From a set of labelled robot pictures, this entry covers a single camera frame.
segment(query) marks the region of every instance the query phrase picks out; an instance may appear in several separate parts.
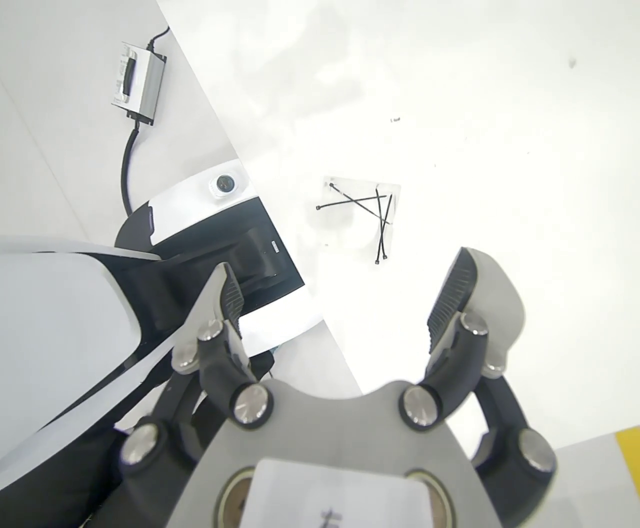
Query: white table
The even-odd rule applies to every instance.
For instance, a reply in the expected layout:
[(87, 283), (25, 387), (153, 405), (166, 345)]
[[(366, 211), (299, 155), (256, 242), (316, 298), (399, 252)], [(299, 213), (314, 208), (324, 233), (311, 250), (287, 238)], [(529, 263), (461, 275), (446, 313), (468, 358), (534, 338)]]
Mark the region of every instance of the white table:
[[(158, 3), (364, 392), (421, 379), (471, 246), (524, 301), (507, 378), (532, 426), (640, 423), (640, 4)], [(402, 186), (379, 266), (320, 248), (327, 175)]]

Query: camera lens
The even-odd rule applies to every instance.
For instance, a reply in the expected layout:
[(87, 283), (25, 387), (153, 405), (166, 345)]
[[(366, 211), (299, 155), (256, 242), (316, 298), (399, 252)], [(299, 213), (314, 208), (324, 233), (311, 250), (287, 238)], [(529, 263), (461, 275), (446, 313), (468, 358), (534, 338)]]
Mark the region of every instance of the camera lens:
[(223, 193), (230, 193), (236, 188), (236, 181), (231, 176), (223, 174), (218, 177), (216, 187), (218, 187), (218, 190)]

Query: power adapter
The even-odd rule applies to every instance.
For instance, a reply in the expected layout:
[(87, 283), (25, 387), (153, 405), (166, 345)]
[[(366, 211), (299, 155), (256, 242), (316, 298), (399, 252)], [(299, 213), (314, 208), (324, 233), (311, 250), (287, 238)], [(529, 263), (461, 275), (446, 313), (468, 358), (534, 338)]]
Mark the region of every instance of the power adapter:
[(170, 28), (166, 28), (152, 38), (144, 49), (126, 42), (122, 43), (122, 54), (116, 75), (116, 92), (111, 103), (124, 108), (127, 111), (127, 117), (136, 122), (129, 135), (127, 146), (124, 148), (120, 169), (120, 193), (127, 216), (133, 212), (129, 199), (131, 151), (140, 131), (140, 123), (151, 126), (154, 124), (160, 83), (166, 65), (166, 57), (155, 52), (154, 44), (156, 39), (169, 33), (169, 30)]
[(123, 42), (111, 103), (124, 108), (127, 117), (153, 125), (165, 64), (164, 55)]

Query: label sticker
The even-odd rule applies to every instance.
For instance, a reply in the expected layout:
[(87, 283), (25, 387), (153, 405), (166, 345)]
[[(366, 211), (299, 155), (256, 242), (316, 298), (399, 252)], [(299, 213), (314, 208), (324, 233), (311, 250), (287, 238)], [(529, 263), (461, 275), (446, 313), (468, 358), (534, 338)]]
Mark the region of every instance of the label sticker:
[(433, 528), (427, 486), (402, 477), (264, 459), (241, 528)]

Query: yellow stripe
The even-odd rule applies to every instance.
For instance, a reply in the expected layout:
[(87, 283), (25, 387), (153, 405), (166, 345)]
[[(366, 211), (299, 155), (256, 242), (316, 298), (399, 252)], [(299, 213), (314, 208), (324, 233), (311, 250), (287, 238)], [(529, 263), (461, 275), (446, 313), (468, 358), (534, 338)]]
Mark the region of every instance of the yellow stripe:
[(616, 433), (616, 440), (627, 462), (629, 473), (636, 485), (636, 492), (640, 497), (640, 427), (627, 429)]

